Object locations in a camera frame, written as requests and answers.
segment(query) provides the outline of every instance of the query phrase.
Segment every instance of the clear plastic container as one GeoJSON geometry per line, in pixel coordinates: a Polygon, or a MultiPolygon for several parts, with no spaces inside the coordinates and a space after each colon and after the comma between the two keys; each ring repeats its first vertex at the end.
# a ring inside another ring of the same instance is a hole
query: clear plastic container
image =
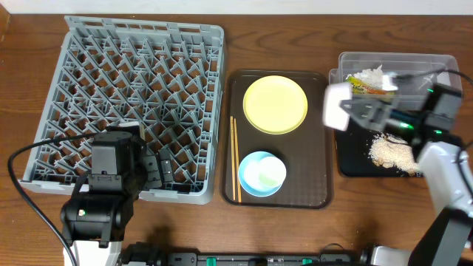
{"type": "MultiPolygon", "coordinates": [[[[409,54],[396,52],[343,52],[338,57],[338,81],[345,81],[348,75],[361,72],[363,69],[376,69],[382,65],[383,72],[398,74],[415,74],[436,69],[458,70],[457,60],[451,55],[409,54]]],[[[458,75],[443,72],[416,78],[399,88],[401,96],[399,109],[419,110],[422,108],[428,90],[433,83],[443,83],[461,91],[461,80],[458,75]]],[[[376,97],[389,100],[393,95],[357,95],[357,97],[376,97]]]]}

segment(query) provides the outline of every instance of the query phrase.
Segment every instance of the green light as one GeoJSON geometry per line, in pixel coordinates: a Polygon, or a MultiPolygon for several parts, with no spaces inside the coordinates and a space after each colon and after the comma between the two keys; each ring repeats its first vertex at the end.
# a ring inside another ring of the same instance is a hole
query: green light
{"type": "Polygon", "coordinates": [[[408,123],[404,123],[404,122],[400,122],[399,126],[401,126],[401,128],[405,128],[405,129],[414,129],[413,126],[409,125],[408,123]]]}

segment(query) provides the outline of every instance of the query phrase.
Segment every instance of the brown tray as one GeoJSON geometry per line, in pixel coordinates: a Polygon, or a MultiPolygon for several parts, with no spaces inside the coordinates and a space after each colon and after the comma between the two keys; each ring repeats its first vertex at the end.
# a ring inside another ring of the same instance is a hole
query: brown tray
{"type": "Polygon", "coordinates": [[[320,209],[333,198],[332,132],[322,123],[322,108],[327,80],[311,72],[276,72],[240,70],[230,78],[230,114],[238,129],[239,161],[254,151],[267,151],[281,159],[287,168],[282,187],[269,197],[252,196],[242,188],[242,201],[233,201],[231,176],[231,138],[228,130],[228,152],[222,195],[235,205],[320,209]],[[281,75],[292,79],[304,90],[308,111],[304,122],[292,132],[272,135],[254,128],[243,112],[246,89],[259,78],[281,75]]]}

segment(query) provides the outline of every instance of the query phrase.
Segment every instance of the plastic bin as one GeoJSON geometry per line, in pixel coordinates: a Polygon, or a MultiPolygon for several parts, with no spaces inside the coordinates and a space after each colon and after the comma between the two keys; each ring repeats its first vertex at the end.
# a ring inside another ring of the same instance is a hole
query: plastic bin
{"type": "MultiPolygon", "coordinates": [[[[338,80],[345,81],[348,75],[363,69],[376,69],[382,65],[383,72],[415,74],[436,69],[458,70],[457,60],[451,55],[409,54],[394,52],[343,52],[338,57],[338,80]]],[[[401,96],[399,109],[419,110],[432,83],[443,83],[461,90],[460,77],[447,72],[416,78],[413,82],[399,88],[401,96]]],[[[392,95],[357,95],[389,100],[392,95]]]]}
{"type": "MultiPolygon", "coordinates": [[[[138,121],[149,153],[167,149],[174,181],[151,178],[140,198],[206,204],[214,193],[225,82],[221,27],[66,16],[35,142],[138,121]]],[[[21,184],[71,194],[91,166],[90,139],[33,149],[21,184]]]]}

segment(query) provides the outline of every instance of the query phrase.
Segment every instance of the gray dish rack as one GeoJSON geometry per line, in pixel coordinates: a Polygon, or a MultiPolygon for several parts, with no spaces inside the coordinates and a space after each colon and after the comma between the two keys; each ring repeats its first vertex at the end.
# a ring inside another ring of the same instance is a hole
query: gray dish rack
{"type": "MultiPolygon", "coordinates": [[[[149,179],[140,198],[206,204],[213,195],[225,82],[221,27],[66,16],[35,142],[137,121],[149,153],[167,149],[174,179],[149,179]]],[[[21,185],[71,194],[91,166],[91,139],[33,149],[21,185]]],[[[84,185],[82,191],[88,190],[84,185]]]]}

